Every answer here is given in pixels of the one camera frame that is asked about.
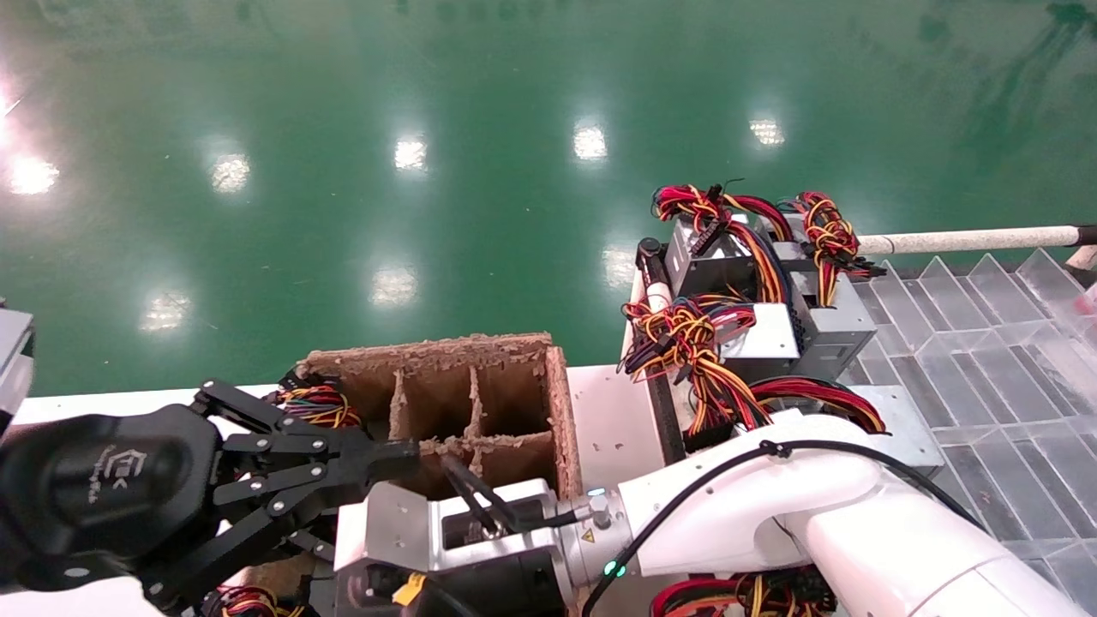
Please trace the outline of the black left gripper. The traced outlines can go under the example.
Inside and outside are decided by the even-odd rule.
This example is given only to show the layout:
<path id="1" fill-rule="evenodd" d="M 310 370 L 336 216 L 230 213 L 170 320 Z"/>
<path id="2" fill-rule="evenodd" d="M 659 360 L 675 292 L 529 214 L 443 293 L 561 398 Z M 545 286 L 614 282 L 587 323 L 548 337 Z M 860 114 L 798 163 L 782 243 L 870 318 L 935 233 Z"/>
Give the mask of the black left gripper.
<path id="1" fill-rule="evenodd" d="M 309 424 L 219 380 L 199 389 L 195 411 L 247 433 L 222 446 L 219 429 L 180 404 L 9 427 L 1 453 L 3 592 L 142 575 L 146 601 L 181 614 L 323 511 L 360 503 L 376 482 L 420 468 L 418 442 Z M 339 461 L 215 536 L 208 493 L 220 446 L 235 464 Z"/>

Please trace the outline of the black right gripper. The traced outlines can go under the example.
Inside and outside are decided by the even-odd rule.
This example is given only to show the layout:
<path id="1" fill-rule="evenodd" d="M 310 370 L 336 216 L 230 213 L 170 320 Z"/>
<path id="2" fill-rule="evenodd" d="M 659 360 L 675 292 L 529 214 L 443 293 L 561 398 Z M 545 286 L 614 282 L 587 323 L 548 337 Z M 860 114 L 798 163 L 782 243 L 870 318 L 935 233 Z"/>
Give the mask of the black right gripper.
<path id="1" fill-rule="evenodd" d="M 336 616 L 569 616 L 572 571 L 555 549 L 378 549 L 333 570 Z"/>

